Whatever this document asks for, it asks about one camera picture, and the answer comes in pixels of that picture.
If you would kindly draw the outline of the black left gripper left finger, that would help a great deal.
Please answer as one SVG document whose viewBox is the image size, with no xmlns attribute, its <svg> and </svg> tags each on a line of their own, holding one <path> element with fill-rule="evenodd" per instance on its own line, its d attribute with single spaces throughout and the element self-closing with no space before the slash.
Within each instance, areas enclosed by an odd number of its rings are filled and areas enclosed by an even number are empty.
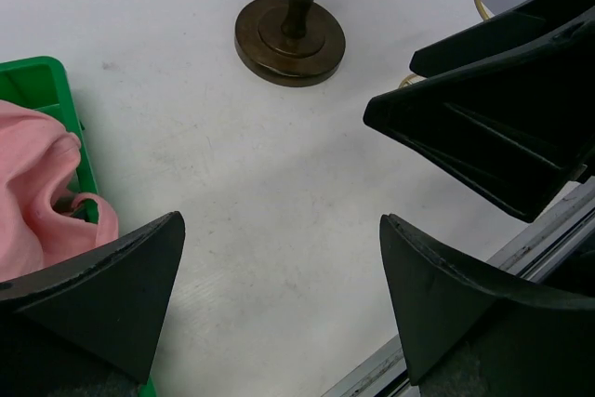
<svg viewBox="0 0 595 397">
<path fill-rule="evenodd" d="M 153 396 L 150 373 L 185 222 L 167 213 L 1 284 L 4 396 Z"/>
</svg>

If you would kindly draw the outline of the pink baseball cap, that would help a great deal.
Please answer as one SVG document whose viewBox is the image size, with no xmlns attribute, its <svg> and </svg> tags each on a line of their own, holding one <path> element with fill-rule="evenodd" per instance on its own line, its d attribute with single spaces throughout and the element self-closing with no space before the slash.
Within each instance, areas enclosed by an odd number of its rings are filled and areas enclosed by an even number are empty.
<svg viewBox="0 0 595 397">
<path fill-rule="evenodd" d="M 1 280 L 9 281 L 84 254 L 119 237 L 112 206 L 91 192 L 73 197 L 97 205 L 87 222 L 56 203 L 81 162 L 80 139 L 55 118 L 1 102 Z"/>
</svg>

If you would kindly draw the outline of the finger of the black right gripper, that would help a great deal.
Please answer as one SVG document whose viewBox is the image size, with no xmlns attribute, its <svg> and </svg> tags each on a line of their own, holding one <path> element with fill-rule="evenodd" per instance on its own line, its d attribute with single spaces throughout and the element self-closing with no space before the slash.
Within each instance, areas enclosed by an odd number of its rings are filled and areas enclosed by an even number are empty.
<svg viewBox="0 0 595 397">
<path fill-rule="evenodd" d="M 374 97 L 363 120 L 533 221 L 594 154 L 594 23 Z"/>
<path fill-rule="evenodd" d="M 409 69 L 435 76 L 527 44 L 588 9 L 594 0 L 527 0 L 462 32 L 417 50 Z"/>
</svg>

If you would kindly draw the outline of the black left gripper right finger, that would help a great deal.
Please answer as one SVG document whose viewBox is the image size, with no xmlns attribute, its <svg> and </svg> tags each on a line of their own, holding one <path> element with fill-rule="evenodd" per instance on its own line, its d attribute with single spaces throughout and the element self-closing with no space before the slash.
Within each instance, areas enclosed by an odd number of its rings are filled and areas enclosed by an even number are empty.
<svg viewBox="0 0 595 397">
<path fill-rule="evenodd" d="M 594 294 L 534 283 L 405 220 L 379 224 L 410 382 L 424 396 L 590 396 Z"/>
</svg>

